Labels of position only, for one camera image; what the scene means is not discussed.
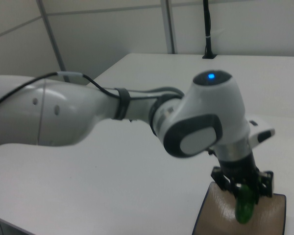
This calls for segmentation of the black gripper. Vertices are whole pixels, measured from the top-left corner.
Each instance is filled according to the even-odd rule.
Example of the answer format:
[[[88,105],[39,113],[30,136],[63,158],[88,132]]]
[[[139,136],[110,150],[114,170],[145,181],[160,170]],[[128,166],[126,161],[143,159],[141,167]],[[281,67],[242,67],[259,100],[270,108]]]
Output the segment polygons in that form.
[[[274,172],[260,171],[255,163],[253,152],[240,160],[219,160],[220,167],[212,169],[211,177],[222,191],[235,195],[236,184],[245,184],[255,189],[255,204],[261,197],[272,198],[274,189]]]

